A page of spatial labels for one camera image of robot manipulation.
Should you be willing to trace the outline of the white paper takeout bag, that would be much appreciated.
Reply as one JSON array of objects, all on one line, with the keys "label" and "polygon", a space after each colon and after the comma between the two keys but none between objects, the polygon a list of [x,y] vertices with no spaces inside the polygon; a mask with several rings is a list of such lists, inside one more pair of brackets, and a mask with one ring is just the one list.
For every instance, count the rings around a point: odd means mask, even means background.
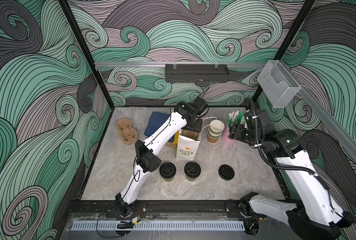
[{"label": "white paper takeout bag", "polygon": [[177,152],[176,152],[176,159],[181,160],[181,161],[193,161],[196,153],[198,151],[200,142],[201,142],[201,136],[202,136],[202,130],[207,128],[210,125],[211,122],[209,122],[207,125],[202,127],[201,131],[199,132],[200,136],[197,141],[194,141],[192,139],[186,138],[182,136],[182,131],[181,129],[179,131],[179,138],[178,138],[178,146],[177,146]]}]

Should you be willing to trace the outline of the green paper coffee cup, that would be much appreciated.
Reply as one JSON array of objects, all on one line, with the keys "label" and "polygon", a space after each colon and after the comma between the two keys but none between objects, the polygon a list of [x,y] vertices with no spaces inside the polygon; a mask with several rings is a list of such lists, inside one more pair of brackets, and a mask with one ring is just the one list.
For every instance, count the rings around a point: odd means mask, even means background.
[{"label": "green paper coffee cup", "polygon": [[186,176],[186,179],[188,181],[190,181],[190,182],[193,182],[193,181],[197,180],[197,178],[191,178],[191,177],[188,177],[188,176]]}]

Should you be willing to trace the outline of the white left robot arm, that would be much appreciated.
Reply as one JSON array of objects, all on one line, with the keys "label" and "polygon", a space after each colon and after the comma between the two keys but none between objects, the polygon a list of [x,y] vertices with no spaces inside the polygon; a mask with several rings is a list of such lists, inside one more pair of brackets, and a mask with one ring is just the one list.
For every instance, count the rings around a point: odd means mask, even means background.
[{"label": "white left robot arm", "polygon": [[208,111],[207,102],[197,97],[192,103],[179,102],[170,111],[167,120],[146,140],[135,143],[136,157],[132,176],[125,189],[116,195],[116,212],[126,217],[133,211],[132,204],[147,177],[156,171],[162,160],[158,157],[168,140],[181,129],[200,132],[202,117]]}]

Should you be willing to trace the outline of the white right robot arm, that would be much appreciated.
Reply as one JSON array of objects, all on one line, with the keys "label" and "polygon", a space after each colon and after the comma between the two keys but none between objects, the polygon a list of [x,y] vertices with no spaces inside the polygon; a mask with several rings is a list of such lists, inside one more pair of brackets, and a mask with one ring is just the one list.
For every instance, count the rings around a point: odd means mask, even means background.
[{"label": "white right robot arm", "polygon": [[293,130],[277,131],[265,110],[245,114],[246,124],[233,123],[229,137],[258,150],[272,169],[287,172],[301,199],[286,203],[251,192],[241,199],[243,215],[264,215],[287,224],[303,240],[336,240],[354,216],[341,208],[330,187],[314,169],[306,147]]}]

